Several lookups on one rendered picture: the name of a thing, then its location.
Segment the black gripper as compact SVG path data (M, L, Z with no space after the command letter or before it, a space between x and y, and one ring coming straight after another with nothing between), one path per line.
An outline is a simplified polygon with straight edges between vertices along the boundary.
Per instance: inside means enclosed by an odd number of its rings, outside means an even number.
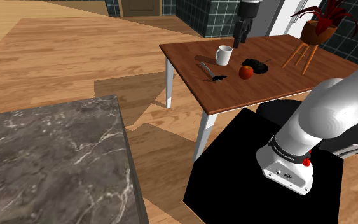
M238 48L239 44L245 43L253 23L253 19L248 18L257 16L260 3L260 1L241 1L239 3L238 16L240 20L235 24L233 48Z

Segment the white mug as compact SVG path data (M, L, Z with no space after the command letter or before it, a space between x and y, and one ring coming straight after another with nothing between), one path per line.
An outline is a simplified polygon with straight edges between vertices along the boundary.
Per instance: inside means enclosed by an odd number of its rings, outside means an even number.
M216 51L216 64L219 66L227 66L231 57L233 48L221 45Z

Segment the black lumpy object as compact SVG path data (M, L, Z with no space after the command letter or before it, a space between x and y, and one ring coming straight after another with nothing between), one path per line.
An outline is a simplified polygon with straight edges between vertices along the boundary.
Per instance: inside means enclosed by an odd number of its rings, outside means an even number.
M264 74L269 70L268 66L266 65L266 61L260 62L256 59L245 59L242 63L242 66L249 66L253 68L253 71L256 74Z

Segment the red apple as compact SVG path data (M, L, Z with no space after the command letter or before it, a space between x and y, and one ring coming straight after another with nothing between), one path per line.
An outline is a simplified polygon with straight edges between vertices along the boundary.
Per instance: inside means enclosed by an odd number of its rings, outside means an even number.
M238 72L241 79L247 80L254 74L254 70L251 66L242 66Z

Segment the wooden table with white legs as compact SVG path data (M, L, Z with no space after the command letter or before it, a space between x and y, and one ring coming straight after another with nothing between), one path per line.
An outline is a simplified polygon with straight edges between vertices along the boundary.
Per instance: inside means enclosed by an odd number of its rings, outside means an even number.
M177 72L203 109L194 159L202 154L218 114L302 94L324 80L345 78L358 70L357 64L321 49L316 50L305 74L299 66L289 64L282 68L300 43L290 35L248 38L233 51L227 66L217 65L216 50L232 42L232 39L209 39L160 45L166 56L166 104L171 105L173 73ZM246 58L266 61L269 70L248 80L239 78L238 71ZM201 61L216 76L226 78L213 82Z

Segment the red plant on wooden stand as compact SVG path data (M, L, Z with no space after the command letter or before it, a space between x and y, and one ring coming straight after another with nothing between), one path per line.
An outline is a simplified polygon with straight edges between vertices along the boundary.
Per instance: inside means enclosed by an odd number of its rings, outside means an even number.
M301 42L283 63L282 68L285 68L291 59L304 46L305 48L301 52L294 65L297 66L307 50L311 48L311 52L301 72L302 74L305 74L318 46L327 41L334 34L338 28L339 20L343 19L344 17L350 17L354 20L355 29L352 37L358 33L358 23L356 19L350 13L348 13L346 9L341 7L342 4L346 1L347 0L328 0L325 11L322 11L318 6L311 6L299 10L295 14L291 15L291 17L299 16L299 18L301 18L307 13L312 13L317 17L317 20L309 20L304 24L300 36Z

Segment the brown wooden door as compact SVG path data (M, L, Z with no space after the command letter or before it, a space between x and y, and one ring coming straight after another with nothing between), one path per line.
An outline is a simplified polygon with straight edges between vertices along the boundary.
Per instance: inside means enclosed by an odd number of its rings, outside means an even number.
M160 16L162 0L118 0L123 17Z

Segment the black robot stand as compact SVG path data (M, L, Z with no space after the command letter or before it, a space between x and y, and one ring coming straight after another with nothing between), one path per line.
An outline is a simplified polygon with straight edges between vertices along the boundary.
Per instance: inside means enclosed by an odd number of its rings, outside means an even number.
M312 148L300 195L263 175L256 152L280 126L244 108L193 164L184 203L205 224L338 224L343 159Z

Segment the grey marble counter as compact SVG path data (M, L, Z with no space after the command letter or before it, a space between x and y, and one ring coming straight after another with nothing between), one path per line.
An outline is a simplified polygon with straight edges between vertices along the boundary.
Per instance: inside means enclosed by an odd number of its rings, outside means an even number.
M117 96L0 113L0 224L149 224Z

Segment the grey-handled black kitchen utensil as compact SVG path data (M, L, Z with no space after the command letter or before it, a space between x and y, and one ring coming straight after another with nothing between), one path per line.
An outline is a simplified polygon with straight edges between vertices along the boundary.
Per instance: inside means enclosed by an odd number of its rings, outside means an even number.
M223 79L226 78L225 75L218 75L216 76L206 65L204 62L200 62L201 66L211 75L212 77L212 81L215 82L215 81L218 81L218 82L221 82Z

